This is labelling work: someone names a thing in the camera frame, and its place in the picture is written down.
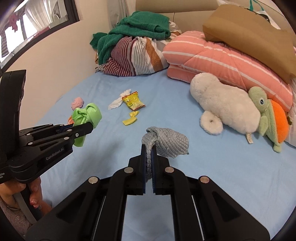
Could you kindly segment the left hand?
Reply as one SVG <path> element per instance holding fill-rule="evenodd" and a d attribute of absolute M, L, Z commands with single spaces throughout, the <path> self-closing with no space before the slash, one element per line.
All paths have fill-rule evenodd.
<path fill-rule="evenodd" d="M 22 184 L 19 181 L 12 179 L 1 184 L 1 199 L 7 207 L 20 209 L 20 198 L 22 191 L 26 188 L 30 190 L 29 197 L 24 199 L 29 200 L 29 205 L 35 209 L 39 209 L 42 215 L 49 213 L 52 207 L 43 200 L 41 178 L 38 177 L 29 184 Z"/>

